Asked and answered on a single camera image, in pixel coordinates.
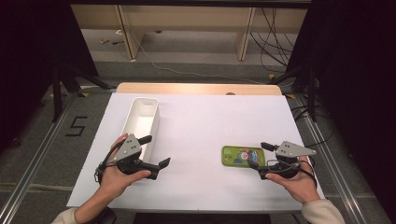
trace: human hand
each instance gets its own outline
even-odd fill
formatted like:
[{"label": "human hand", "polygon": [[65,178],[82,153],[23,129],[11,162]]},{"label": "human hand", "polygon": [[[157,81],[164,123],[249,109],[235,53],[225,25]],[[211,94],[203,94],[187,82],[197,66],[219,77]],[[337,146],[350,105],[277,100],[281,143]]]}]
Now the human hand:
[{"label": "human hand", "polygon": [[[114,147],[118,142],[125,140],[127,137],[127,133],[123,134],[114,142],[111,147]],[[118,148],[114,150],[114,152],[110,155],[110,159],[116,156],[118,150]],[[110,199],[115,199],[119,197],[132,183],[146,178],[149,175],[151,175],[151,172],[148,170],[139,171],[132,175],[126,175],[119,170],[114,162],[111,162],[105,169],[98,191],[108,196]]]},{"label": "human hand", "polygon": [[[307,157],[300,157],[300,168],[313,174],[311,167],[305,163]],[[309,203],[319,200],[314,180],[303,172],[299,172],[293,178],[287,179],[274,173],[268,173],[265,177],[281,186],[283,186],[296,201],[300,203]]]}]

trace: forearm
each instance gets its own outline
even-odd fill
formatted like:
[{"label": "forearm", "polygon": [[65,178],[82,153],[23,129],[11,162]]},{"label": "forearm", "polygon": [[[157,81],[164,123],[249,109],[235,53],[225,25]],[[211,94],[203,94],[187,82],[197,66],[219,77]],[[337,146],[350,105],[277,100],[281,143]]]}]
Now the forearm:
[{"label": "forearm", "polygon": [[96,218],[109,203],[113,201],[112,197],[97,190],[91,198],[75,211],[77,223],[86,223]]},{"label": "forearm", "polygon": [[311,223],[344,224],[338,209],[328,200],[321,199],[303,205],[303,216]]}]

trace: white sleeve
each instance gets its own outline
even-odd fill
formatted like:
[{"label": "white sleeve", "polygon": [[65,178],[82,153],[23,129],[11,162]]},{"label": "white sleeve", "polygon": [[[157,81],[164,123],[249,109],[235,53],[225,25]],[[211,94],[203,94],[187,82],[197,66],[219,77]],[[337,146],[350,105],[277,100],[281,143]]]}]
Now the white sleeve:
[{"label": "white sleeve", "polygon": [[55,220],[52,221],[52,224],[77,224],[74,217],[76,209],[77,208],[70,208],[63,211],[55,218]]},{"label": "white sleeve", "polygon": [[340,211],[326,199],[305,203],[302,212],[305,219],[313,224],[345,224]]}]

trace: white tray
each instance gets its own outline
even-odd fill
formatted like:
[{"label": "white tray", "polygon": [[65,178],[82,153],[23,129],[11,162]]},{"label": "white tray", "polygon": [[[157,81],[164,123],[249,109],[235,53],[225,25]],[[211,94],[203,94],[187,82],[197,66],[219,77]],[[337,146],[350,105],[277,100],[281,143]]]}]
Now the white tray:
[{"label": "white tray", "polygon": [[133,133],[136,138],[152,136],[151,142],[142,146],[142,154],[139,159],[144,162],[149,162],[159,121],[160,110],[157,99],[134,99],[121,134]]}]

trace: gray floor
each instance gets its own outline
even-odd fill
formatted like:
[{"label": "gray floor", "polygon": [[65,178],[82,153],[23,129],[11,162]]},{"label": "gray floor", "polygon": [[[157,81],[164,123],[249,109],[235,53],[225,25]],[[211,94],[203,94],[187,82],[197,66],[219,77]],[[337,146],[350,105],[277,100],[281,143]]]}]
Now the gray floor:
[{"label": "gray floor", "polygon": [[[266,70],[261,63],[276,71],[284,71],[284,67],[268,56],[261,56],[261,50],[250,39],[247,57],[244,61],[237,60],[233,43],[233,34],[206,32],[162,32],[146,34],[138,58],[131,62],[116,31],[83,30],[87,44],[95,60],[100,78],[109,84],[117,85],[122,81],[148,82],[204,82],[204,83],[268,83],[269,75],[278,76],[281,73]],[[296,35],[288,35],[293,42]],[[101,44],[99,41],[107,38],[109,41]],[[282,47],[292,50],[289,41],[279,36]],[[268,48],[281,60],[278,50]],[[281,83],[284,93],[291,93],[291,80]],[[69,94],[64,102],[69,104],[66,114],[59,124],[60,128],[49,145],[45,159],[34,176],[32,185],[18,204],[18,210],[11,223],[50,223],[56,215],[66,209],[65,205],[71,190],[78,178],[79,169],[85,161],[91,147],[100,120],[111,95],[110,91],[89,88],[91,83],[80,80],[88,96]],[[29,166],[30,160],[41,148],[47,131],[51,128],[53,102],[51,90],[43,97],[43,105],[38,106],[30,123],[19,138],[21,146],[10,147],[0,157],[0,204],[3,206],[15,185],[22,178]],[[303,94],[288,98],[290,109],[305,105]],[[320,98],[317,105],[322,105]],[[298,115],[302,110],[293,110]],[[364,180],[355,162],[347,155],[347,147],[342,137],[332,123],[331,116],[324,107],[316,109],[319,131],[327,139],[326,146],[336,160],[336,165],[342,171],[347,187],[359,204],[366,223],[390,223],[378,200]],[[81,136],[69,137],[78,130],[70,126],[76,117],[76,124],[85,126]],[[315,138],[307,123],[309,119],[298,119],[296,124],[306,146],[315,144]],[[346,223],[354,223],[347,211],[346,204],[332,179],[325,160],[319,153],[315,157],[315,170],[325,196],[331,200],[343,214]],[[131,223],[134,213],[117,210],[117,223]],[[301,214],[296,216],[304,223]],[[271,214],[272,223],[297,223],[291,214]]]}]

